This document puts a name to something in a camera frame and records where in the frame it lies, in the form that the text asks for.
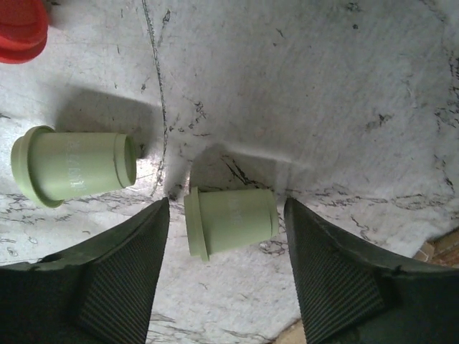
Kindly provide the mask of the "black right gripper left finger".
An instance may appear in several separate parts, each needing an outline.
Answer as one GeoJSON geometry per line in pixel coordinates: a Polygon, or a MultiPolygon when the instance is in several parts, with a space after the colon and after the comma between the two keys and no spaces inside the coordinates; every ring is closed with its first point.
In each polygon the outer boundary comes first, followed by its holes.
{"type": "Polygon", "coordinates": [[[1,268],[3,343],[144,343],[169,230],[161,199],[35,263],[1,268]]]}

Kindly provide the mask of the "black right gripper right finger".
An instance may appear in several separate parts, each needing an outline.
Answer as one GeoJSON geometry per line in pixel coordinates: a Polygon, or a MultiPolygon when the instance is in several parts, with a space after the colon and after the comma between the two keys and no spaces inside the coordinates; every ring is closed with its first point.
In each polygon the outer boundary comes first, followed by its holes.
{"type": "Polygon", "coordinates": [[[308,343],[456,343],[458,271],[382,249],[295,199],[285,229],[308,343]]]}

